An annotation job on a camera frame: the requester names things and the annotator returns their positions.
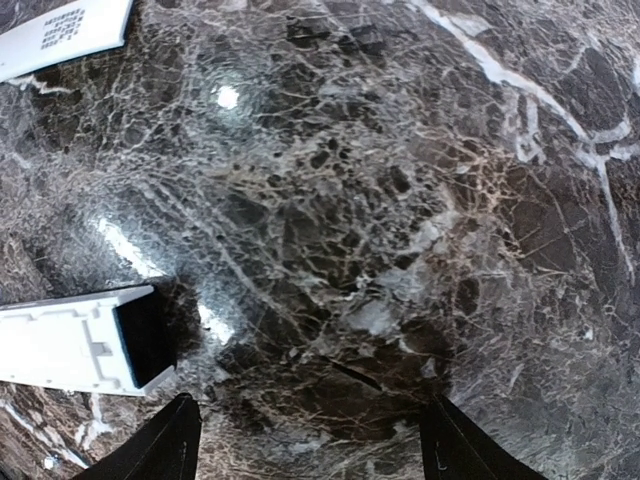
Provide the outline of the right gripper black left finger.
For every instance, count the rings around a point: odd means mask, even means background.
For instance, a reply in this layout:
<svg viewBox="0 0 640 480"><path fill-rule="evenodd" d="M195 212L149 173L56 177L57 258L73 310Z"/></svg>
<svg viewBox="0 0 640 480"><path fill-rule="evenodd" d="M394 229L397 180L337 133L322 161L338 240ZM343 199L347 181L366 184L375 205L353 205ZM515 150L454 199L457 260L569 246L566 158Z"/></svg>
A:
<svg viewBox="0 0 640 480"><path fill-rule="evenodd" d="M197 401L177 395L128 441L76 477L83 480L193 480L202 419Z"/></svg>

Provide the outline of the white remote control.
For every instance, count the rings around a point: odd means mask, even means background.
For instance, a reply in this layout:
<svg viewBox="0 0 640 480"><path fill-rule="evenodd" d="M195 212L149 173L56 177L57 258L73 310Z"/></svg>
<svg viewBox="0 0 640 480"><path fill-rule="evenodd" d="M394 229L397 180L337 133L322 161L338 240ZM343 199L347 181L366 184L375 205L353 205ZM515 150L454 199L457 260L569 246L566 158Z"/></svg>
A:
<svg viewBox="0 0 640 480"><path fill-rule="evenodd" d="M152 285L5 305L1 378L87 393L146 396L177 354Z"/></svg>

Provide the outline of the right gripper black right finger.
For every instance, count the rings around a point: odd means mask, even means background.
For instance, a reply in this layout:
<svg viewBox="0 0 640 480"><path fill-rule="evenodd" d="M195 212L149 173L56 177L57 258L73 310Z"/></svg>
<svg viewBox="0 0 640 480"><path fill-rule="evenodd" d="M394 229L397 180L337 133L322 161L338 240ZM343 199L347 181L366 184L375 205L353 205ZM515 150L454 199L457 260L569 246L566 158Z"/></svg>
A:
<svg viewBox="0 0 640 480"><path fill-rule="evenodd" d="M447 397L434 395L419 423L424 477L544 480L500 447Z"/></svg>

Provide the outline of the white battery cover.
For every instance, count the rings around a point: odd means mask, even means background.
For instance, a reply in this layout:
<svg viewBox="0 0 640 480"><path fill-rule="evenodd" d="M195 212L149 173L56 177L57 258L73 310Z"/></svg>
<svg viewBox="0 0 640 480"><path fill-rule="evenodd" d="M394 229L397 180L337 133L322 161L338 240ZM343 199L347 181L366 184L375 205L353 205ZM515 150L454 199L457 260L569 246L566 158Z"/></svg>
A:
<svg viewBox="0 0 640 480"><path fill-rule="evenodd" d="M1 80L125 44L131 1L3 1Z"/></svg>

